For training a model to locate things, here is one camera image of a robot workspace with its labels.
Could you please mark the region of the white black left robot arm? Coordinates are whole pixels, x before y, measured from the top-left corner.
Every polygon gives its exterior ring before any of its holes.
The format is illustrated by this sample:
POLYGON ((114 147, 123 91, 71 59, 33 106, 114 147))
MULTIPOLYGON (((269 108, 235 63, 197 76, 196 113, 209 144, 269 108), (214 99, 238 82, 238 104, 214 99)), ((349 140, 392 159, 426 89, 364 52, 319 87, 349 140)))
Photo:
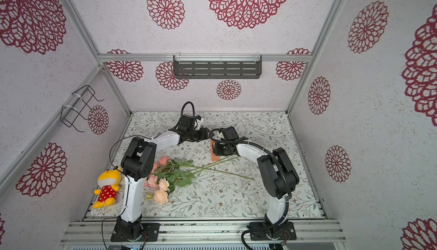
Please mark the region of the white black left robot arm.
POLYGON ((176 126, 154 138, 134 136, 122 158, 125 194, 121 219, 133 223, 141 217, 143 185, 151 174, 157 152, 186 141, 199 142, 208 138, 199 116, 182 115, 176 126))

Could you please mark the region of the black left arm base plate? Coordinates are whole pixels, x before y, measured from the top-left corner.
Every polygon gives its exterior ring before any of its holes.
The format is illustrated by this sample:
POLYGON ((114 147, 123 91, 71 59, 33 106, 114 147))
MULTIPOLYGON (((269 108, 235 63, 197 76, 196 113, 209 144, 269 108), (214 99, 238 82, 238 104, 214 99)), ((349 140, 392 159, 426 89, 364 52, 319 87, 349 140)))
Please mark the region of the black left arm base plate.
POLYGON ((159 223, 137 223, 132 225, 116 224, 111 242, 156 242, 159 235, 159 223))

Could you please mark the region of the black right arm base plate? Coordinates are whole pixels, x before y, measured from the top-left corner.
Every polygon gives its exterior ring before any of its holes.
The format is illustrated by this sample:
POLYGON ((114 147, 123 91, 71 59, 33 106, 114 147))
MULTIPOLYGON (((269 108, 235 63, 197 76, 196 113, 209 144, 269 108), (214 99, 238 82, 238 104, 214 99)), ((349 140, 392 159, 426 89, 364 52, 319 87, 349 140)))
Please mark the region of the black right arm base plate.
POLYGON ((269 230, 255 231, 255 229, 265 228, 267 224, 264 222, 251 222, 247 226, 250 233, 251 240, 259 241, 259 240, 296 240, 297 233, 295 231, 294 225, 289 220, 281 223, 279 226, 273 227, 269 230))

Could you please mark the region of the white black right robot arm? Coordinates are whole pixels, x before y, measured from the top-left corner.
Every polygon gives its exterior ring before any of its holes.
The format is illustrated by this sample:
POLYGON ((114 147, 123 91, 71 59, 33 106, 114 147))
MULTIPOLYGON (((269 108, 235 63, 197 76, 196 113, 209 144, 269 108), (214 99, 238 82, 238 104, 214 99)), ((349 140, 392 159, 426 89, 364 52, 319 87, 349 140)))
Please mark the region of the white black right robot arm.
POLYGON ((264 188, 270 195, 265 221, 279 226, 287 219, 289 200, 299 184, 299 176, 286 150, 268 150, 246 137, 239 137, 234 127, 213 129, 209 138, 216 155, 236 154, 257 163, 264 188))

